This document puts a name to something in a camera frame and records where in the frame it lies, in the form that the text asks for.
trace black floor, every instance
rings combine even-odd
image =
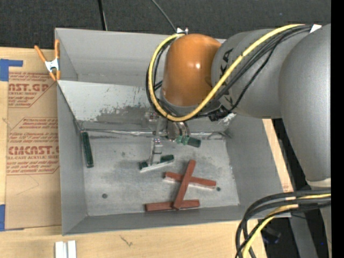
[[[331,22],[331,0],[156,1],[175,26],[224,39],[242,31],[288,23]],[[103,6],[111,31],[173,33],[150,0],[103,0]],[[97,0],[0,0],[0,46],[32,48],[38,44],[52,48],[55,27],[101,30]],[[301,187],[302,174],[294,172]],[[321,223],[313,216],[311,225],[316,226],[316,233]],[[281,238],[277,244],[267,245],[269,257],[298,257],[288,221],[275,220],[271,227],[281,232]],[[319,257],[326,257],[321,239],[315,242],[320,244]]]

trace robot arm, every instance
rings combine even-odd
[[[173,42],[161,103],[152,91],[148,96],[161,116],[174,122],[219,111],[222,116],[282,118],[308,184],[331,188],[331,25],[314,28],[289,25],[239,33],[221,45],[205,36],[175,36],[162,45]],[[149,89],[154,84],[148,80]],[[331,257],[331,207],[321,212]]]

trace blue tape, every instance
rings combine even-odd
[[[5,230],[5,205],[0,205],[0,231]]]
[[[22,67],[22,60],[0,59],[0,81],[9,80],[9,67]]]

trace cable bundle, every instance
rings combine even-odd
[[[331,205],[331,190],[305,190],[296,192],[287,192],[271,195],[262,198],[253,203],[245,212],[235,235],[236,256],[235,258],[246,258],[248,252],[252,258],[255,258],[251,248],[252,242],[259,232],[277,215],[293,211],[309,211]],[[253,230],[248,233],[247,221],[252,216],[265,210],[274,209],[262,221],[260,221]],[[241,232],[245,238],[240,243]]]

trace bin floor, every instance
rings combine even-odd
[[[166,181],[164,173],[184,174],[189,160],[196,160],[193,176],[215,180],[215,189],[189,185],[187,199],[199,199],[201,207],[239,205],[226,139],[204,139],[200,148],[162,140],[163,155],[173,154],[167,166],[140,172],[148,159],[151,138],[89,132],[94,167],[84,167],[84,186],[89,216],[144,212],[144,204],[173,201],[180,183]]]

